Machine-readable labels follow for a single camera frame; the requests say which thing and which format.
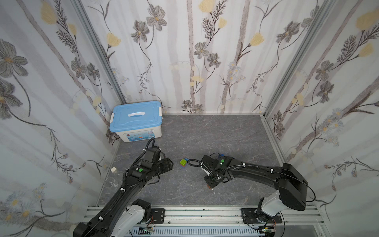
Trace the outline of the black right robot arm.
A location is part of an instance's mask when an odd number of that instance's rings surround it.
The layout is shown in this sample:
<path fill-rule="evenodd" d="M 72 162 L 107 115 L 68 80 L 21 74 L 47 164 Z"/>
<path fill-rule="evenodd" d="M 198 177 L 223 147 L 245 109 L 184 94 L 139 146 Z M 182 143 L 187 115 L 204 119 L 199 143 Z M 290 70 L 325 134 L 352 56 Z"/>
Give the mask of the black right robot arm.
<path fill-rule="evenodd" d="M 267 185 L 275 192 L 261 198 L 251 214 L 260 223 L 274 221 L 277 214 L 290 208 L 304 211 L 307 203 L 316 201 L 316 194 L 305 178 L 289 163 L 282 166 L 261 166 L 246 163 L 233 157 L 221 156 L 217 159 L 203 156 L 201 160 L 188 159 L 187 164 L 199 167 L 205 173 L 204 178 L 210 189 L 234 179 L 246 179 Z"/>

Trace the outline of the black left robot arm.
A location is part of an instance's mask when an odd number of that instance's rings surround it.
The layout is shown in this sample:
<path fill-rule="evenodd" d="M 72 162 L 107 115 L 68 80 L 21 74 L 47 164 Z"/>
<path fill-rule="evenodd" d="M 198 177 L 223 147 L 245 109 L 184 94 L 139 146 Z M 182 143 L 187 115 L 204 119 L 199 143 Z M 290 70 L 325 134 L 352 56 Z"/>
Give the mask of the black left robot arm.
<path fill-rule="evenodd" d="M 110 201 L 88 223 L 79 223 L 74 237 L 124 237 L 138 223 L 151 220 L 151 204 L 135 196 L 147 185 L 159 182 L 160 176 L 173 169 L 151 138 L 143 153 L 123 173 L 122 184 Z"/>

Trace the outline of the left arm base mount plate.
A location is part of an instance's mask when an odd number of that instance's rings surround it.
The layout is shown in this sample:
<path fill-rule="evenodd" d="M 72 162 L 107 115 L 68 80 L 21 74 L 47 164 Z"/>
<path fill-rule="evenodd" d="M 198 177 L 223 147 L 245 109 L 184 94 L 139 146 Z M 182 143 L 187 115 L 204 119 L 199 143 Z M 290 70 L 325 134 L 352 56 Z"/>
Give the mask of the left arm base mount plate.
<path fill-rule="evenodd" d="M 164 208 L 153 208 L 145 211 L 144 217 L 141 224 L 164 224 L 165 220 L 165 209 Z"/>

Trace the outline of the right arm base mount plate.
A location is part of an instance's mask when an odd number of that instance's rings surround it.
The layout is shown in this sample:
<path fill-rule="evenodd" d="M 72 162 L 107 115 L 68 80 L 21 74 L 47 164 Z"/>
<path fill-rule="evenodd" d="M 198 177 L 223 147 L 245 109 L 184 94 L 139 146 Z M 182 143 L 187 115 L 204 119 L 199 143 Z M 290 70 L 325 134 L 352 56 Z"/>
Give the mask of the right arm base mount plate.
<path fill-rule="evenodd" d="M 277 213 L 273 217 L 270 217 L 265 214 L 259 215 L 256 208 L 241 208 L 240 211 L 244 224 L 273 225 L 283 223 L 280 213 Z"/>

